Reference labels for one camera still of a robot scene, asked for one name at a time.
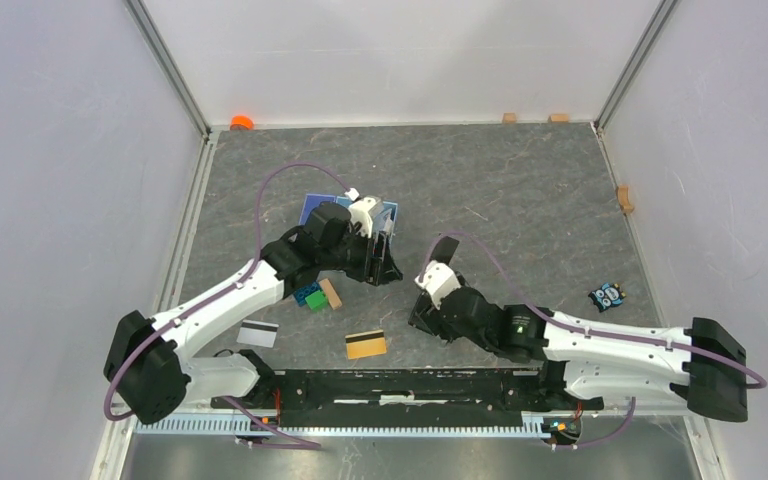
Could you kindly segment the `gold credit card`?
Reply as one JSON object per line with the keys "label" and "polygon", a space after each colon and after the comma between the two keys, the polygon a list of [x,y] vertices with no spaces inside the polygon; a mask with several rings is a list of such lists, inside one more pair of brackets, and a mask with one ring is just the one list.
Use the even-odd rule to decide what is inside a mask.
{"label": "gold credit card", "polygon": [[349,360],[357,360],[387,353],[387,343],[382,330],[346,335],[345,346],[347,358]]}

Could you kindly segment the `silver credit card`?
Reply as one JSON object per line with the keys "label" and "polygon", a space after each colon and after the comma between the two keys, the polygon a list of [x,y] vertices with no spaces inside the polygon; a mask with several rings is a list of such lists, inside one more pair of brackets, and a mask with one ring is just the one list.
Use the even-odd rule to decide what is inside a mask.
{"label": "silver credit card", "polygon": [[262,348],[272,348],[275,344],[278,324],[243,320],[241,322],[236,341],[239,344],[256,346]]}

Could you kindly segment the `black card holder wallet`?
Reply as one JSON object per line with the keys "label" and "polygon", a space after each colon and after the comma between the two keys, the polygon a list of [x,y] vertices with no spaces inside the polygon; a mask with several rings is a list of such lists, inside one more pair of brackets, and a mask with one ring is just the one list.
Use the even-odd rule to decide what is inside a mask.
{"label": "black card holder wallet", "polygon": [[442,264],[449,264],[452,261],[459,244],[460,242],[451,236],[439,237],[431,249],[429,260]]}

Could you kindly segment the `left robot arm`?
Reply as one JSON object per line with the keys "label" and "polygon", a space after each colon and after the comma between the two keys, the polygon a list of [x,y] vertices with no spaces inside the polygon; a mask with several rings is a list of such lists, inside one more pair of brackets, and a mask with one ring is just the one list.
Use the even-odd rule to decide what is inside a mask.
{"label": "left robot arm", "polygon": [[179,406],[214,397],[266,405],[273,379],[242,354],[199,357],[199,351],[249,315],[316,282],[324,272],[372,286],[400,281],[390,252],[391,213],[361,197],[347,206],[323,202],[302,225],[263,246],[243,268],[190,301],[146,317],[134,310],[116,325],[103,375],[105,401],[119,396],[128,413],[151,425]]}

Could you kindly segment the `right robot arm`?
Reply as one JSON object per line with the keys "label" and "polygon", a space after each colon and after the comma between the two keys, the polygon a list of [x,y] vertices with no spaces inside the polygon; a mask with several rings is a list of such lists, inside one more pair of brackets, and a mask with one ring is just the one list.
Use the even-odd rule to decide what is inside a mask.
{"label": "right robot arm", "polygon": [[606,324],[545,307],[498,306],[461,287],[439,303],[421,294],[408,323],[514,363],[541,362],[537,392],[548,409],[634,397],[719,421],[748,419],[746,350],[713,319],[696,317],[689,328]]}

